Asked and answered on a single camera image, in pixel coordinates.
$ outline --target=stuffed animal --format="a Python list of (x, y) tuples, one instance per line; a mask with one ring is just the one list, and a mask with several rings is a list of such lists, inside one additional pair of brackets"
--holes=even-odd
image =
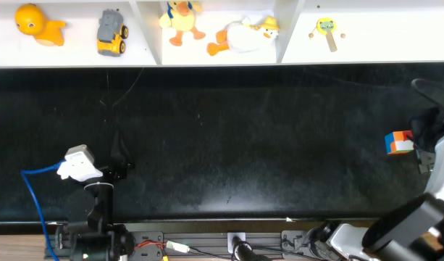
[(17, 29), (21, 33), (33, 36), (39, 44), (64, 45), (61, 28), (65, 27), (65, 22), (49, 20), (36, 5), (24, 4), (19, 7), (15, 20)]
[(209, 43), (207, 52), (215, 56), (220, 51), (230, 50), (239, 53), (256, 51), (272, 44), (280, 28), (274, 17), (268, 16), (264, 23), (254, 26), (246, 18), (242, 22), (232, 22), (226, 30), (217, 33), (217, 43)]
[(194, 12), (202, 12), (202, 6), (190, 1), (169, 1), (167, 2), (167, 13), (162, 15), (159, 25), (162, 28), (172, 27), (177, 31), (177, 35), (170, 39), (174, 46), (182, 46), (182, 37), (185, 32), (191, 31), (196, 40), (206, 37), (206, 34), (198, 31), (196, 26), (196, 15)]

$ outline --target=wooden handle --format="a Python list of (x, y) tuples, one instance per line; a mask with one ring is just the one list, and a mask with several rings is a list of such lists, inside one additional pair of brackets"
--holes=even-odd
[(331, 52), (335, 52), (338, 50), (335, 39), (332, 37), (332, 33), (330, 30), (326, 32), (326, 41), (328, 42), (328, 46), (330, 47)]

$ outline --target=blue cube face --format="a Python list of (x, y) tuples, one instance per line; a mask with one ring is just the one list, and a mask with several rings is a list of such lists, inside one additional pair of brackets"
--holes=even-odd
[(394, 142), (394, 133), (389, 133), (384, 137), (385, 143), (386, 143), (386, 152), (389, 154), (392, 152), (392, 149), (390, 148), (390, 145)]

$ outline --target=colorful cube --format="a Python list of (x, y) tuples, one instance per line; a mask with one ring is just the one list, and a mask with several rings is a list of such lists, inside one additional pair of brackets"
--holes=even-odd
[(413, 137), (409, 130), (394, 131), (388, 134), (384, 140), (386, 141), (386, 151), (388, 154), (404, 154), (413, 150), (413, 142), (408, 138)]

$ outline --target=yellow truck wheel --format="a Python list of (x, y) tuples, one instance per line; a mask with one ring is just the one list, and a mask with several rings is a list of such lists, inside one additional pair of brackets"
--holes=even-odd
[(126, 39), (128, 37), (128, 27), (126, 27), (125, 25), (122, 26), (122, 32), (121, 32), (121, 36), (123, 39)]
[(125, 42), (124, 41), (120, 41), (120, 49), (119, 49), (120, 53), (123, 54), (125, 53)]

